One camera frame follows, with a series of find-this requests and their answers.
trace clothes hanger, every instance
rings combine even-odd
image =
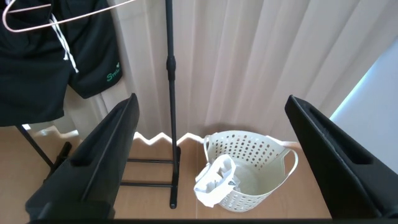
[[[119,7],[119,6],[122,6],[122,5],[124,5],[124,4],[133,2],[133,1],[135,1],[135,0],[128,0],[128,1],[125,1],[125,2],[123,2],[123,3],[116,4],[116,5],[114,5],[114,6],[110,6],[110,7],[104,8],[104,9],[100,9],[100,10],[98,10],[98,11],[90,12],[90,13],[87,13],[87,14],[84,14],[84,15],[81,15],[81,16],[76,16],[76,17],[73,17],[73,18],[64,19],[64,20],[62,20],[62,21],[51,22],[51,23],[48,23],[48,24],[44,24],[44,25],[40,25],[40,26],[35,26],[35,27],[30,27],[30,28],[24,28],[24,29],[12,29],[12,28],[10,28],[10,27],[8,26],[8,24],[7,24],[7,19],[6,19],[7,14],[9,14],[9,13],[16,13],[16,12],[24,12],[24,11],[34,10],[34,9],[41,9],[41,8],[44,8],[44,7],[49,7],[49,6],[51,6],[51,4],[44,4],[44,5],[41,5],[41,6],[28,7],[28,8],[25,8],[25,9],[16,9],[16,10],[13,10],[13,11],[9,11],[10,8],[12,7],[12,5],[13,5],[16,1],[17,1],[17,0],[12,0],[12,1],[8,4],[8,6],[6,6],[6,8],[4,9],[4,12],[2,13],[2,23],[3,23],[3,25],[5,26],[5,28],[6,28],[7,30],[9,30],[9,31],[11,31],[11,32],[18,33],[18,32],[27,32],[27,31],[37,30],[37,29],[41,29],[41,28],[45,28],[45,27],[50,27],[50,26],[57,25],[57,24],[63,24],[63,23],[66,23],[66,22],[74,21],[74,20],[81,19],[81,18],[84,18],[84,17],[92,16],[92,15],[94,15],[94,14],[101,13],[101,12],[104,12],[104,11],[107,11],[107,10],[110,10],[110,9],[114,9],[114,8]]]

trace curtain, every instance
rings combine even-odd
[[[123,1],[109,1],[117,4]],[[177,136],[239,129],[295,135],[289,95],[330,116],[398,35],[396,0],[174,0]],[[170,135],[164,1],[113,10],[123,79],[87,100],[68,89],[60,132],[81,138],[130,93],[146,138]]]

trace drawstring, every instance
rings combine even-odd
[[[50,19],[50,22],[57,22],[57,18],[55,18],[55,16],[53,14],[51,14],[51,18],[52,19]],[[79,70],[76,67],[75,59],[73,58],[73,55],[70,53],[68,42],[67,42],[65,36],[63,35],[60,26],[58,24],[55,24],[55,25],[52,25],[51,27],[57,34],[58,40],[60,41],[63,49],[65,50],[65,55],[63,56],[63,59],[70,60],[70,63],[72,64],[73,69],[75,69],[75,72],[78,73]]]

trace shorts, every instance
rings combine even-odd
[[[9,14],[13,29],[80,16],[108,7],[106,0],[18,0],[13,9],[51,7]],[[6,7],[0,1],[0,11]],[[52,121],[63,116],[67,85],[82,98],[115,85],[123,72],[110,11],[59,25],[73,55],[66,57],[52,27],[12,33],[0,27],[0,126]]]

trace white plastic basket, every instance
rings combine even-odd
[[[259,205],[285,182],[299,162],[294,150],[284,148],[269,136],[247,131],[215,133],[206,136],[203,145],[208,161],[228,154],[236,163],[235,176],[241,182],[240,192],[233,190],[220,202],[232,212],[246,212]],[[289,152],[293,152],[295,162],[285,174],[284,157]]]

